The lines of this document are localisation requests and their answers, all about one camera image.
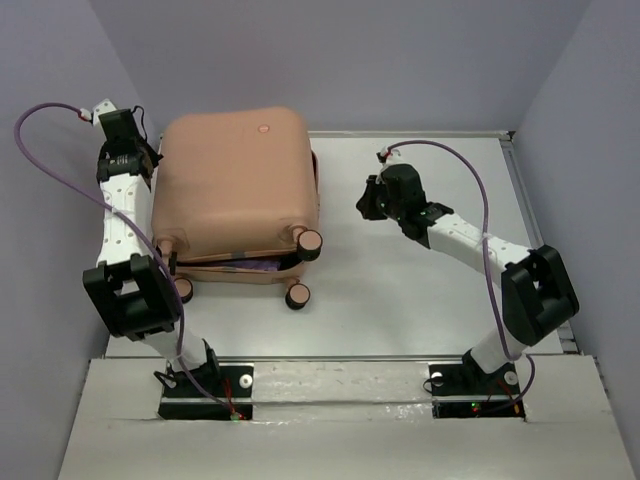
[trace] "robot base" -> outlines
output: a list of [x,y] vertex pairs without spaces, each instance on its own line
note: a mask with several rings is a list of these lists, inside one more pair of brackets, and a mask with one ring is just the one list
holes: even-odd
[[[243,420],[253,418],[251,404],[253,365],[220,364],[220,376],[210,371],[191,371],[198,383],[207,392],[225,404],[229,398],[236,414]],[[163,384],[158,415],[165,420],[219,420],[229,421],[232,417],[229,407],[205,398],[191,384],[183,372],[156,372],[156,378]]]
[[525,418],[522,402],[511,408],[499,408],[520,394],[518,376],[511,363],[491,375],[478,371],[471,374],[472,370],[464,363],[430,364],[429,372],[424,386],[434,398],[434,418]]

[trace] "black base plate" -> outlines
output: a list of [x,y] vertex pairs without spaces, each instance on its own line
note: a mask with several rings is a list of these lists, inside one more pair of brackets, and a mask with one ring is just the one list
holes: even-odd
[[[456,378],[455,372],[461,367],[459,363],[433,363],[429,364],[429,374],[431,378],[434,378],[435,373],[441,373],[444,379]],[[502,368],[497,370],[491,375],[485,375],[482,378],[476,379],[477,381],[473,385],[468,385],[465,382],[444,382],[441,386],[431,384],[431,394],[434,397],[452,397],[452,396],[488,396],[502,395],[504,391],[498,384],[502,380],[503,383],[507,383],[504,380],[504,376],[507,372],[516,373],[516,369],[513,364],[508,363]],[[520,394],[520,385],[507,385],[511,395],[517,396]]]
[[498,409],[498,407],[508,403],[508,400],[495,402],[438,402],[433,405],[433,418],[525,418],[522,402],[518,402],[509,408]]
[[228,400],[224,385],[228,380],[236,413],[240,414],[243,420],[251,420],[253,388],[241,387],[240,377],[250,375],[253,378],[253,366],[221,364],[220,373],[220,379],[198,378],[198,381],[207,392],[219,398],[225,405],[206,399],[190,382],[180,382],[174,388],[167,385],[163,387],[158,415],[165,420],[233,420],[226,405]]

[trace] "red wire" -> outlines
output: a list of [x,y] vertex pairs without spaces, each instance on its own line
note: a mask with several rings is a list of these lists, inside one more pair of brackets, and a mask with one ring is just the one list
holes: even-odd
[[223,383],[223,387],[224,387],[224,394],[227,397],[227,402],[229,403],[229,407],[231,410],[231,414],[233,415],[234,413],[236,413],[236,407],[233,405],[233,402],[231,401],[231,395],[233,394],[232,390],[231,390],[231,381],[228,378],[225,378]]
[[504,382],[502,380],[498,380],[498,386],[504,390],[504,393],[506,393],[509,396],[509,400],[513,401],[513,395],[511,394],[511,390],[509,390],[509,387],[507,387]]

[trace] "screw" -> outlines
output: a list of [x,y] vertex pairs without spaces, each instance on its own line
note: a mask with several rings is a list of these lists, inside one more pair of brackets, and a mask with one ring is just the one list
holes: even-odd
[[442,380],[442,372],[433,372],[431,374],[431,385],[434,387],[441,387],[444,385],[444,381]]
[[518,384],[518,375],[516,375],[516,372],[507,372],[504,374],[504,381],[507,382],[507,385],[517,385]]
[[248,374],[244,374],[240,377],[238,382],[242,388],[250,388],[253,385],[253,377]]

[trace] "purple fabric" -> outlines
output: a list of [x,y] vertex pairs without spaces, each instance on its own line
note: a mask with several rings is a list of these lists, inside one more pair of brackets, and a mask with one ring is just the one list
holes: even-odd
[[218,260],[215,262],[202,262],[195,264],[183,264],[185,266],[198,267],[232,267],[246,270],[262,270],[265,272],[277,272],[280,268],[280,260],[274,258],[246,258],[241,260]]

